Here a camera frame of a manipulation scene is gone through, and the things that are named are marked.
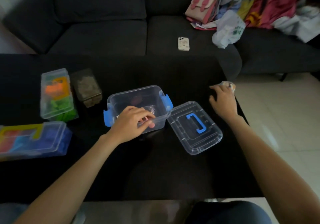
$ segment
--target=black coffee table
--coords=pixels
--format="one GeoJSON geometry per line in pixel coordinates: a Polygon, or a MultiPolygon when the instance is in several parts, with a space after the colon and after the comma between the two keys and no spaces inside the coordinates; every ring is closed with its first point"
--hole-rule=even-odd
{"type": "MultiPolygon", "coordinates": [[[[198,102],[223,132],[223,139],[191,156],[168,123],[161,130],[121,144],[107,159],[86,201],[261,197],[262,193],[230,128],[208,103],[209,85],[225,80],[212,57],[89,57],[0,55],[0,125],[42,123],[40,76],[90,67],[103,92],[99,105],[76,100],[79,119],[68,122],[73,137],[66,156],[0,162],[0,203],[32,202],[74,164],[109,128],[103,109],[109,95],[158,85],[174,106],[198,102]]],[[[238,112],[244,116],[238,105],[238,112]]]]}

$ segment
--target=hand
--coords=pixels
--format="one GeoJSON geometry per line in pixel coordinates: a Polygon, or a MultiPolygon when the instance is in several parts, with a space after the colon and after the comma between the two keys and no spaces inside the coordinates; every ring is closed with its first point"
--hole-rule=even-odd
{"type": "Polygon", "coordinates": [[[217,93],[217,101],[211,95],[209,102],[214,111],[225,121],[238,115],[236,98],[232,92],[232,89],[226,86],[214,85],[210,86],[217,93]]]}
{"type": "Polygon", "coordinates": [[[148,119],[155,118],[153,113],[144,108],[127,106],[118,116],[107,136],[117,145],[130,141],[141,135],[148,127],[153,128],[155,126],[151,120],[147,120],[138,127],[138,122],[145,117],[148,119]]]}

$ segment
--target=sofa armrest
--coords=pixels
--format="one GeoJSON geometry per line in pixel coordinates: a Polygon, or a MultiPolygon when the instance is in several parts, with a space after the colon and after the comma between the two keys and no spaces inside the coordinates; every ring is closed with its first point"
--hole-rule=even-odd
{"type": "Polygon", "coordinates": [[[3,24],[39,54],[46,53],[65,31],[55,19],[53,0],[21,0],[3,24]]]}

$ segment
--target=blue latch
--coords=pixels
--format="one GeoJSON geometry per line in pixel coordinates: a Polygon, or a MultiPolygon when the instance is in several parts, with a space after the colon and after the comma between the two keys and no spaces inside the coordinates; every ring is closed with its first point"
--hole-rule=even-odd
{"type": "Polygon", "coordinates": [[[195,119],[198,121],[198,123],[202,126],[202,129],[197,129],[197,132],[199,134],[201,134],[202,132],[206,131],[206,129],[207,129],[206,126],[202,123],[202,121],[194,113],[188,114],[186,116],[186,118],[189,120],[191,116],[195,117],[195,119]]]}
{"type": "Polygon", "coordinates": [[[107,127],[111,127],[113,125],[111,110],[104,110],[103,111],[103,119],[104,119],[104,124],[107,127]]]}
{"type": "Polygon", "coordinates": [[[160,96],[160,98],[162,100],[163,105],[165,106],[165,110],[166,111],[172,110],[174,105],[172,104],[171,99],[169,98],[169,96],[167,94],[164,95],[162,91],[159,92],[159,96],[160,96]]]}

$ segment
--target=white plastic bag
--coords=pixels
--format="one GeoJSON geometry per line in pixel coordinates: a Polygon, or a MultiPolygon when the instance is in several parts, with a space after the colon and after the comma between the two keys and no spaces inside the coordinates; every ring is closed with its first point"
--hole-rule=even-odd
{"type": "Polygon", "coordinates": [[[237,42],[245,30],[246,24],[232,10],[226,13],[219,19],[217,32],[212,36],[212,42],[221,49],[227,47],[228,44],[237,42]]]}

